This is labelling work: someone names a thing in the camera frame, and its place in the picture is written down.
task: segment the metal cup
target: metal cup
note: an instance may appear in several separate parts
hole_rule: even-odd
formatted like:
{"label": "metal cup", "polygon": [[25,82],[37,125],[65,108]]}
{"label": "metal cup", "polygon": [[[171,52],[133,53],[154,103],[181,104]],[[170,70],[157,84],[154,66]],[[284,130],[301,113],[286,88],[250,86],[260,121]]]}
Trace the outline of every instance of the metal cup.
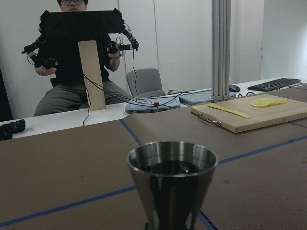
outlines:
{"label": "metal cup", "polygon": [[217,156],[201,145],[153,142],[127,162],[153,230],[193,230]]}

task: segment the blue tape line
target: blue tape line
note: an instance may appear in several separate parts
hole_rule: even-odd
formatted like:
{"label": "blue tape line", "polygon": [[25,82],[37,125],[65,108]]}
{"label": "blue tape line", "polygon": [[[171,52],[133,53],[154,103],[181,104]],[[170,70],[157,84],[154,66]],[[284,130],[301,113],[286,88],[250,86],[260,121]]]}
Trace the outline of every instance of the blue tape line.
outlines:
{"label": "blue tape line", "polygon": [[50,209],[50,210],[47,210],[47,211],[35,213],[35,214],[30,215],[30,216],[9,220],[9,221],[0,223],[0,228],[6,227],[6,226],[9,226],[9,225],[12,225],[12,224],[16,224],[16,223],[19,223],[19,222],[27,221],[27,220],[30,220],[30,219],[34,219],[34,218],[37,218],[37,217],[46,216],[46,215],[49,215],[49,214],[52,214],[52,213],[55,213],[55,212],[59,212],[59,211],[63,211],[63,210],[66,210],[66,209],[69,209],[69,208],[72,208],[72,207],[77,207],[77,206],[81,206],[81,205],[84,205],[84,204],[88,204],[88,203],[91,203],[91,202],[94,202],[94,201],[97,201],[97,200],[102,200],[102,199],[105,199],[105,198],[108,198],[108,197],[111,197],[111,196],[116,196],[116,195],[119,195],[119,194],[122,194],[122,193],[125,193],[125,192],[132,191],[134,189],[136,189],[136,187],[132,186],[132,187],[117,190],[117,191],[114,191],[114,192],[111,192],[111,193],[107,193],[107,194],[104,194],[104,195],[99,195],[99,196],[92,197],[92,198],[89,198],[89,199],[86,199],[86,200],[82,200],[82,201],[79,201],[79,202],[64,205],[64,206],[61,206],[61,207],[56,207],[56,208],[53,208],[53,209]]}
{"label": "blue tape line", "polygon": [[211,222],[211,220],[202,211],[200,213],[199,218],[208,230],[218,230],[218,228]]}
{"label": "blue tape line", "polygon": [[125,127],[125,129],[131,134],[131,136],[137,141],[139,146],[142,146],[142,141],[134,134],[134,132],[129,128],[129,126],[123,121],[123,119],[119,120],[121,124]]}
{"label": "blue tape line", "polygon": [[238,160],[238,159],[241,159],[241,158],[244,158],[244,157],[249,157],[249,156],[261,153],[261,152],[265,152],[265,151],[268,151],[268,150],[273,150],[273,149],[276,149],[278,147],[289,145],[289,144],[293,144],[293,143],[296,143],[296,142],[299,142],[299,141],[302,141],[302,140],[306,140],[306,139],[307,139],[307,136],[304,136],[304,137],[301,137],[301,138],[297,138],[297,139],[293,139],[293,140],[289,140],[287,142],[283,142],[283,143],[280,143],[280,144],[277,144],[277,145],[269,146],[269,147],[266,147],[266,148],[263,148],[263,149],[259,149],[259,150],[256,150],[256,151],[248,152],[248,153],[236,156],[236,157],[231,157],[231,158],[219,161],[218,164],[225,164],[225,163],[228,163],[230,161],[235,161],[235,160]]}
{"label": "blue tape line", "polygon": [[293,121],[288,121],[288,123],[291,123],[291,124],[293,124],[293,125],[300,126],[300,127],[303,127],[303,128],[307,128],[307,126],[304,126],[304,125],[295,123],[295,122],[293,122]]}

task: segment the gray chair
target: gray chair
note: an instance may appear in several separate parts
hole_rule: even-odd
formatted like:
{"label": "gray chair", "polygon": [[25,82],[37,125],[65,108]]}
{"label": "gray chair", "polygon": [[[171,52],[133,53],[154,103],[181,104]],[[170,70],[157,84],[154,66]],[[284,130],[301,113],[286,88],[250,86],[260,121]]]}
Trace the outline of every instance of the gray chair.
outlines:
{"label": "gray chair", "polygon": [[132,96],[135,98],[164,96],[160,73],[157,69],[137,69],[127,73],[127,82]]}

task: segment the wooden board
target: wooden board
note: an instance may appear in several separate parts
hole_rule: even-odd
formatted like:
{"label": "wooden board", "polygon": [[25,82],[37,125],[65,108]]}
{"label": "wooden board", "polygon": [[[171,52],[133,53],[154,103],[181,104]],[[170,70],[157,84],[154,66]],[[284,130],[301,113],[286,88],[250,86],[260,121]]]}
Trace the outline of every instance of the wooden board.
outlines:
{"label": "wooden board", "polygon": [[[81,41],[78,42],[78,46],[83,73],[87,78],[100,85],[100,88],[102,88],[102,77],[96,41]],[[90,111],[106,109],[104,91],[97,88],[87,79],[84,79],[84,82],[88,90],[87,100],[90,105]]]}
{"label": "wooden board", "polygon": [[[287,101],[287,103],[263,108],[250,105],[252,101],[260,98],[283,99]],[[234,133],[307,117],[307,103],[268,94],[242,97],[235,100],[217,102],[216,104],[228,109],[243,112],[250,118],[243,118],[229,112],[210,108],[206,104],[193,106],[191,111],[197,115],[201,112],[203,117],[212,121],[221,121],[222,127]]]}

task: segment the table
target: table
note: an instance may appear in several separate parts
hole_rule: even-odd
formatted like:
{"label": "table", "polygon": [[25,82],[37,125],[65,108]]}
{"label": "table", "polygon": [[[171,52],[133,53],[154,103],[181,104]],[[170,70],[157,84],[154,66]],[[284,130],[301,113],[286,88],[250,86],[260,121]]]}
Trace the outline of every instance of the table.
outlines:
{"label": "table", "polygon": [[[307,102],[305,85],[269,94]],[[121,110],[101,123],[109,111],[85,126],[86,110],[42,116],[47,132],[0,142],[0,229],[143,229],[126,156],[167,140],[202,144],[219,157],[196,229],[306,228],[307,118],[234,134],[200,122],[189,107]],[[60,130],[45,123],[63,116]],[[35,119],[27,119],[33,129]]]}
{"label": "table", "polygon": [[[238,97],[239,94],[245,96],[248,92],[252,92],[254,94],[262,93],[260,91],[250,91],[247,88],[251,85],[260,84],[274,79],[278,78],[236,84],[241,88],[241,91],[236,93],[236,97]],[[84,108],[58,114],[24,118],[26,121],[25,131],[14,134],[13,138],[21,138],[73,127],[81,127],[83,126],[83,121],[87,118],[88,115],[89,117],[84,122],[85,126],[102,122],[120,120],[129,115],[125,112],[126,105],[127,103],[111,104],[107,105],[106,109],[91,111],[90,113],[87,108]],[[0,122],[0,126],[2,124],[7,124],[16,120]]]}
{"label": "table", "polygon": [[[278,77],[278,78],[269,78],[269,79],[255,80],[255,81],[250,81],[250,82],[244,82],[244,83],[235,84],[235,85],[237,85],[237,86],[239,86],[239,87],[241,88],[241,91],[236,93],[236,97],[238,97],[239,94],[242,94],[242,96],[246,96],[246,94],[247,94],[248,92],[252,92],[252,93],[254,93],[254,94],[262,93],[262,92],[260,92],[260,91],[248,90],[248,87],[249,87],[249,86],[252,86],[252,85],[262,84],[262,83],[265,83],[265,82],[267,82],[267,81],[276,80],[276,79],[279,79],[279,78],[293,78],[293,77],[283,76],[283,77]],[[299,86],[299,85],[301,85],[301,84],[306,84],[306,83],[307,83],[307,80],[302,80],[300,83],[294,84],[294,85],[292,85],[292,86]]]}

